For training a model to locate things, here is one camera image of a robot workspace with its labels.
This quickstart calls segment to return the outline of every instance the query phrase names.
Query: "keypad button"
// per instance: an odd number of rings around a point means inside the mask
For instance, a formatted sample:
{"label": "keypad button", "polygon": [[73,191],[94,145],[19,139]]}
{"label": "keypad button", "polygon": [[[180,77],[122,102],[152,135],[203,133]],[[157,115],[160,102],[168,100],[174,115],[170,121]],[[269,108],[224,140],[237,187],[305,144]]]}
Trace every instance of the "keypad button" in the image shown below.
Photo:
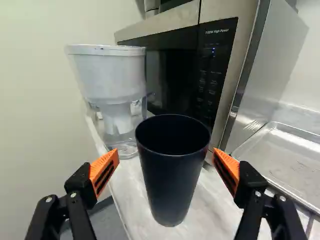
{"label": "keypad button", "polygon": [[217,91],[212,90],[212,89],[209,89],[208,92],[209,92],[209,94],[210,94],[211,96],[215,96],[216,93],[217,93]]}

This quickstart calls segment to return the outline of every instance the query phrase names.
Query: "black plastic tumbler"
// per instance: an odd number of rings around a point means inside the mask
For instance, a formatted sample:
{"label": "black plastic tumbler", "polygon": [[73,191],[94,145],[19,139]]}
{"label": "black plastic tumbler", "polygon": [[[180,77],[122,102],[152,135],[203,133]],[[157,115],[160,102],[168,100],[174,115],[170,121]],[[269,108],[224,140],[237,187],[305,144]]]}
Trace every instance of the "black plastic tumbler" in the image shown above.
{"label": "black plastic tumbler", "polygon": [[141,122],[135,138],[152,215],[163,226],[176,226],[187,215],[210,132],[196,119],[166,114]]}

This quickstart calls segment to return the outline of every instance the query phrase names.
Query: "stainless steel microwave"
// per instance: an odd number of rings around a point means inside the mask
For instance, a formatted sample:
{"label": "stainless steel microwave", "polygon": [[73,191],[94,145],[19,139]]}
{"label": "stainless steel microwave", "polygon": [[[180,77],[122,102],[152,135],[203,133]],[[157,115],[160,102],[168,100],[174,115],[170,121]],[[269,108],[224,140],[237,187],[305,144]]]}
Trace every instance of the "stainless steel microwave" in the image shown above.
{"label": "stainless steel microwave", "polygon": [[[175,113],[199,119],[212,130],[210,147],[224,150],[247,85],[260,81],[250,79],[250,73],[256,58],[264,58],[258,54],[264,49],[262,39],[285,45],[282,35],[292,32],[268,32],[266,28],[277,27],[274,18],[290,22],[295,18],[291,11],[285,0],[192,0],[114,36],[119,45],[146,47],[147,109],[155,115]],[[277,56],[282,50],[270,52]],[[266,57],[264,64],[272,71],[268,60]],[[270,90],[273,103],[286,83],[278,81],[277,89]],[[272,111],[265,114],[267,119]]]}

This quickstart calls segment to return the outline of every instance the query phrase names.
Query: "baking sheet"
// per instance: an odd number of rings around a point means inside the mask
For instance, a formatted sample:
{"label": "baking sheet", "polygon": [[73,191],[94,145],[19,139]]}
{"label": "baking sheet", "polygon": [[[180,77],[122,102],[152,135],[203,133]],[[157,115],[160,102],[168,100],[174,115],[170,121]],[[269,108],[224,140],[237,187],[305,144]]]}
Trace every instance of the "baking sheet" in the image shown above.
{"label": "baking sheet", "polygon": [[271,185],[320,214],[320,136],[269,122],[231,154]]}

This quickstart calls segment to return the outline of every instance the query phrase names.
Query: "white countertop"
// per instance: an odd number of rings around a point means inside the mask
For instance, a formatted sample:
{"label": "white countertop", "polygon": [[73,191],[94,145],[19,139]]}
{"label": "white countertop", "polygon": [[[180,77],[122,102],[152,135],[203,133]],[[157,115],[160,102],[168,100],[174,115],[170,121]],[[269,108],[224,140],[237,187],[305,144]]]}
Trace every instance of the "white countertop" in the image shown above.
{"label": "white countertop", "polygon": [[[87,117],[86,120],[98,153],[106,153],[91,118]],[[206,158],[211,159],[212,153],[208,152]],[[228,189],[212,167],[202,168],[188,214],[176,227],[164,227],[154,220],[138,156],[120,160],[108,186],[131,240],[232,240],[242,216],[242,210],[234,204]],[[306,229],[308,214],[299,210],[298,214]],[[271,239],[269,226],[264,219],[258,239]]]}

